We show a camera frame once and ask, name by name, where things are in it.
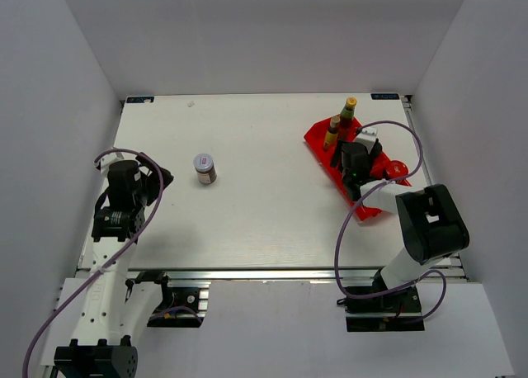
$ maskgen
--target yellow bottle cap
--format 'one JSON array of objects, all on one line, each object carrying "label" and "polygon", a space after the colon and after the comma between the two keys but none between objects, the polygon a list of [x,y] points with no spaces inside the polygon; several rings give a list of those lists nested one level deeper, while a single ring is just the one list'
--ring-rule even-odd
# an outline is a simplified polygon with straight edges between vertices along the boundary
[{"label": "yellow bottle cap", "polygon": [[350,110],[354,108],[356,104],[357,104],[357,100],[355,97],[348,97],[345,105],[346,105],[346,108]]}]

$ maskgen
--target white plastic part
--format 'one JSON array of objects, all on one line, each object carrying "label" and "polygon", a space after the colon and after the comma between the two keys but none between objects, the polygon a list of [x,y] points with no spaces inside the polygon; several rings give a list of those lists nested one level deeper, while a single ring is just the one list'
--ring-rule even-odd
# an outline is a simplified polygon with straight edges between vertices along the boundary
[{"label": "white plastic part", "polygon": [[374,147],[374,144],[376,143],[377,139],[378,130],[373,126],[369,126],[363,128],[361,132],[356,136],[354,141],[356,143],[363,144],[366,147],[368,153],[370,154],[370,151],[372,151],[372,147]]},{"label": "white plastic part", "polygon": [[[90,273],[101,269],[108,258],[122,247],[123,243],[114,238],[101,238],[99,242],[94,242]],[[134,243],[87,288],[82,314],[72,334],[72,338],[78,340],[78,345],[97,345],[99,339],[105,339],[108,345],[119,345],[121,315],[127,291],[126,273],[135,248]]]},{"label": "white plastic part", "polygon": [[[365,195],[371,188],[377,186],[385,180],[377,180],[375,182],[367,182],[364,186],[361,186],[361,195]],[[400,184],[389,183],[385,187],[374,191],[371,195],[367,196],[363,201],[363,206],[375,207],[377,209],[388,211],[389,213],[397,214],[398,208],[396,206],[396,196],[405,194],[407,192],[416,192],[423,190],[422,187],[407,187]]]},{"label": "white plastic part", "polygon": [[111,154],[108,154],[102,157],[101,160],[99,161],[99,164],[101,165],[101,169],[100,169],[101,174],[104,177],[106,177],[106,175],[108,174],[108,168],[110,167],[110,165],[112,165],[115,162],[122,161],[123,159],[125,159],[125,157],[123,156],[122,153],[111,153]]},{"label": "white plastic part", "polygon": [[409,281],[418,279],[421,275],[439,262],[443,257],[434,258],[424,265],[413,260],[403,248],[398,255],[385,268],[381,270],[381,277],[387,289],[403,285]]},{"label": "white plastic part", "polygon": [[125,335],[130,335],[130,341],[137,344],[152,312],[162,300],[160,285],[154,283],[134,285],[132,295],[123,309],[120,336],[123,338]]}]

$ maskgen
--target white backdrop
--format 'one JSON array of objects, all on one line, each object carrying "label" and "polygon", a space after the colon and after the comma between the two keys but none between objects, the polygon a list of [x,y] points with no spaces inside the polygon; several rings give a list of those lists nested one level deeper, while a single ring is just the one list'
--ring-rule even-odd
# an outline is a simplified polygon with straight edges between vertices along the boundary
[{"label": "white backdrop", "polygon": [[19,377],[75,273],[120,107],[64,0],[0,0],[0,33],[0,375]]},{"label": "white backdrop", "polygon": [[468,225],[464,267],[484,284],[519,377],[528,377],[526,52],[526,0],[466,0],[414,97],[433,177]]},{"label": "white backdrop", "polygon": [[464,0],[66,0],[127,94],[413,93]]}]

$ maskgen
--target red tray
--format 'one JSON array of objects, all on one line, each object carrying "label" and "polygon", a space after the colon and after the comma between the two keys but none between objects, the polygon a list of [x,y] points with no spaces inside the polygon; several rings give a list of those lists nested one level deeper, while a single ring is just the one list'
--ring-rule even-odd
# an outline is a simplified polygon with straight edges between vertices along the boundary
[{"label": "red tray", "polygon": [[[354,202],[348,197],[347,190],[345,189],[345,186],[343,186],[341,173],[337,170],[337,168],[332,168],[330,166],[330,161],[332,160],[334,149],[336,149],[335,145],[331,147],[328,151],[323,150],[324,136],[327,133],[329,126],[330,118],[327,118],[326,120],[321,120],[320,122],[313,124],[313,126],[306,133],[306,135],[304,135],[304,139],[306,140],[306,143],[312,150],[317,160],[321,163],[321,166],[323,166],[324,171],[336,184],[337,188],[346,198],[350,206],[354,206]],[[354,140],[354,138],[356,137],[356,128],[358,128],[359,126],[361,126],[361,124],[356,118],[354,118],[354,121],[352,122],[352,128],[348,134],[348,138],[346,141]],[[370,175],[379,179],[383,178],[385,166],[389,162],[389,157],[385,153],[381,153],[379,157],[376,158],[376,160],[374,161],[374,166],[370,171]],[[403,184],[405,186],[411,185],[407,180],[403,180],[399,182],[399,184]],[[372,207],[360,206],[356,210],[356,214],[361,221],[366,220],[369,217],[376,217],[379,213],[381,213],[380,209],[374,209]]]}]

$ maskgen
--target bottle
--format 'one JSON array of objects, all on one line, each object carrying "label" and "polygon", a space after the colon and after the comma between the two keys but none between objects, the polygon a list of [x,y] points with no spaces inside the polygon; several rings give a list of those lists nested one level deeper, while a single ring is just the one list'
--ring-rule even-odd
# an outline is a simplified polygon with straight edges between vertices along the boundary
[{"label": "bottle", "polygon": [[352,121],[354,120],[354,110],[356,109],[357,100],[355,97],[348,97],[343,107],[341,114],[339,115],[341,121],[339,123],[339,132],[337,137],[340,140],[346,140],[348,132],[352,127]]},{"label": "bottle", "polygon": [[341,122],[340,116],[333,116],[330,119],[330,126],[328,127],[327,133],[324,136],[323,149],[328,151],[337,140],[337,132],[339,131],[339,122]]},{"label": "bottle", "polygon": [[198,154],[195,160],[196,174],[202,184],[211,184],[216,180],[216,170],[213,164],[213,158],[209,154]]}]

